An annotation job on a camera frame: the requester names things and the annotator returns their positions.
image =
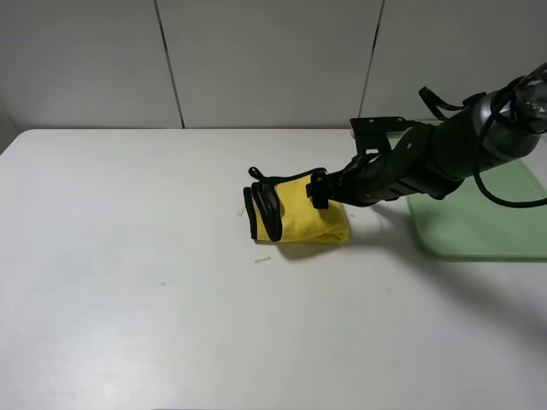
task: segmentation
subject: yellow cloth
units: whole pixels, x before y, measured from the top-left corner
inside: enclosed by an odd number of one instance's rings
[[[315,209],[306,197],[311,176],[275,185],[281,204],[282,235],[280,242],[341,243],[348,240],[350,228],[342,205],[329,201],[328,209]],[[261,213],[253,199],[256,216],[256,239],[270,241]]]

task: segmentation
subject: black cable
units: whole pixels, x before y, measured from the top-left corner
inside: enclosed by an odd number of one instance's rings
[[[486,196],[486,198],[488,198],[492,202],[498,205],[501,205],[503,207],[536,208],[536,207],[543,207],[543,205],[547,205],[547,198],[538,199],[536,201],[513,202],[513,201],[507,201],[498,196],[495,196],[486,188],[485,183],[480,177],[480,170],[479,170],[480,148],[482,147],[482,144],[486,138],[486,134],[488,133],[488,130],[490,130],[490,127],[493,124],[494,120],[496,120],[497,118],[499,119],[501,117],[500,113],[503,107],[505,106],[505,104],[511,102],[515,98],[515,90],[527,84],[532,77],[537,75],[537,73],[544,71],[546,68],[547,68],[547,64],[543,64],[541,67],[534,70],[532,73],[530,73],[526,77],[515,79],[514,81],[509,83],[507,87],[501,89],[495,95],[495,97],[492,99],[491,114],[488,117],[488,119],[485,121],[485,124],[482,126],[482,129],[480,130],[479,136],[477,137],[477,140],[474,145],[472,167],[473,167],[473,179],[475,180],[475,184],[477,185],[477,188],[479,188],[480,193],[482,195]]]

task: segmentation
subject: table surface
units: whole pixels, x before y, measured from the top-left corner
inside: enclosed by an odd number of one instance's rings
[[[347,207],[343,246],[250,240],[248,167],[354,154],[346,130],[19,136],[0,156],[1,408],[544,408],[545,264],[428,258],[405,201]]]

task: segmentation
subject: green tray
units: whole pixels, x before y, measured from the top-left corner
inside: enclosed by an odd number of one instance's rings
[[[482,173],[493,194],[510,201],[546,197],[522,161]],[[547,207],[504,208],[486,199],[467,179],[443,201],[408,196],[415,233],[425,250],[445,259],[547,259]]]

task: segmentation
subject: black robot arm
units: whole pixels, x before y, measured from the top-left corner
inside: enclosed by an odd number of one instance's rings
[[[460,112],[439,126],[401,117],[352,119],[357,155],[341,171],[313,175],[306,189],[316,208],[328,207],[329,199],[366,207],[414,193],[440,200],[470,176],[500,205],[547,204],[504,201],[484,187],[479,175],[528,155],[547,129],[547,63],[499,91],[470,97],[462,107],[427,89],[420,95],[439,119],[445,117],[438,107]],[[387,136],[392,132],[404,132],[394,149]]]

